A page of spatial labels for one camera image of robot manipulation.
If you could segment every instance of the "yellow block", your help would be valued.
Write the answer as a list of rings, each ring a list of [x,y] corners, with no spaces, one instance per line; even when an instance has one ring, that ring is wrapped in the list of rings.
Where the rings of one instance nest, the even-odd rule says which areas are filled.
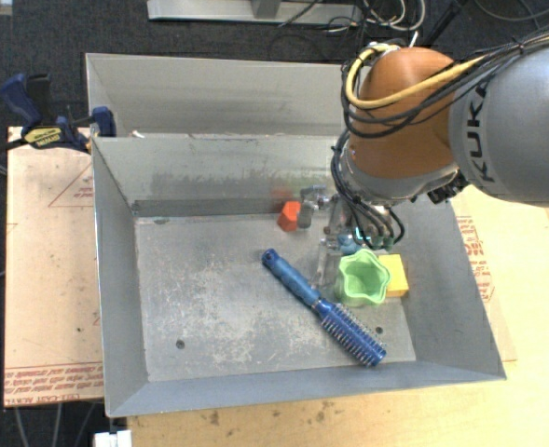
[[[393,255],[379,255],[378,259],[390,270],[391,280],[386,287],[386,296],[403,296],[408,292],[405,267],[398,253]]]

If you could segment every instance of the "green plastic cup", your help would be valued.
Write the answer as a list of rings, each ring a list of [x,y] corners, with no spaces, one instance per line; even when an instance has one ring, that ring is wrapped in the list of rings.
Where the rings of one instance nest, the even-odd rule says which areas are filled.
[[[369,249],[340,259],[334,293],[346,306],[379,305],[386,298],[391,274]]]

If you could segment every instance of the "small orange object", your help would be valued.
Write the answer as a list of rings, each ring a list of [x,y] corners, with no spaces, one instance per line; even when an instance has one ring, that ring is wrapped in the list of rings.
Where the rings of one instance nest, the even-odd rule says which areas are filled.
[[[278,225],[285,232],[294,232],[296,230],[296,219],[301,210],[301,202],[286,202],[282,207],[282,212],[278,217]]]

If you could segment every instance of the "cardboard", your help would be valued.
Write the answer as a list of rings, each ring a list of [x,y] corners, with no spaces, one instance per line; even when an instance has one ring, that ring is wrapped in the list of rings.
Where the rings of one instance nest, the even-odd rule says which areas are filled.
[[[7,169],[4,405],[99,399],[90,156],[23,146]]]

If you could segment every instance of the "metal stand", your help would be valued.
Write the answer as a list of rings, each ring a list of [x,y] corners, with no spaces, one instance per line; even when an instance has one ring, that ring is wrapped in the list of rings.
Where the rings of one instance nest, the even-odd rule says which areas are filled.
[[[313,0],[149,0],[150,20],[210,20],[284,23]],[[316,4],[293,21],[324,25],[334,18],[357,18],[353,5]]]

